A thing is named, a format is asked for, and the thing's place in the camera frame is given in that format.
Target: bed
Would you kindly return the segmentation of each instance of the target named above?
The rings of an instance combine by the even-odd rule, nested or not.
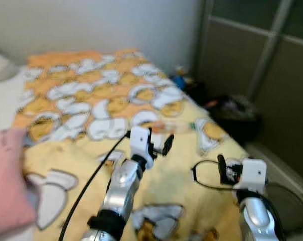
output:
[[[166,157],[144,173],[122,240],[239,240],[229,193],[206,190],[190,168],[218,154],[241,160],[245,151],[136,49],[31,56],[16,83],[25,83],[13,127],[27,128],[24,176],[40,193],[33,227],[6,240],[57,240],[71,205],[113,144],[132,126],[192,123],[175,135]],[[161,149],[168,134],[153,133]],[[114,169],[130,155],[124,141],[79,204],[65,240],[80,240],[103,201]],[[217,166],[200,171],[219,183]]]

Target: white pillow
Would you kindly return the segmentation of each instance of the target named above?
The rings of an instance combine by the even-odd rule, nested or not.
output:
[[[10,79],[18,72],[18,67],[0,54],[0,81]]]

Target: white wall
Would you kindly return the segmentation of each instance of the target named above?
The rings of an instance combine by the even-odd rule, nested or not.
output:
[[[138,47],[166,72],[194,60],[202,0],[0,0],[0,50],[19,63],[45,51]]]

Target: pink pillow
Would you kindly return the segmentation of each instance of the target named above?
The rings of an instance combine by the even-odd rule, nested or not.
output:
[[[0,131],[0,233],[35,220],[22,177],[25,129]]]

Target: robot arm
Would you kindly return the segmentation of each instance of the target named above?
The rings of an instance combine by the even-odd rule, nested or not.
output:
[[[241,164],[226,166],[219,155],[219,171],[222,184],[234,185],[235,198],[240,207],[240,229],[245,241],[275,241],[275,220],[259,195],[264,192],[266,181],[266,163],[258,159],[244,159]]]
[[[89,231],[82,241],[119,241],[132,211],[134,195],[139,187],[142,174],[151,168],[155,153],[166,155],[174,136],[165,142],[162,151],[154,150],[150,142],[151,130],[134,127],[130,133],[131,159],[126,159],[116,169],[109,181],[103,204],[97,214],[89,219]],[[222,184],[234,185],[240,206],[240,228],[245,241],[277,241],[275,221],[264,202],[255,193],[263,194],[266,164],[262,160],[245,159],[241,164],[226,166],[219,155],[219,171]]]
[[[130,131],[131,159],[126,159],[116,169],[109,181],[107,193],[97,214],[89,219],[90,230],[82,241],[119,241],[132,211],[133,199],[139,187],[142,174],[151,168],[157,157],[153,143],[150,142],[151,130],[133,127]],[[162,155],[172,146],[174,136],[164,144]]]

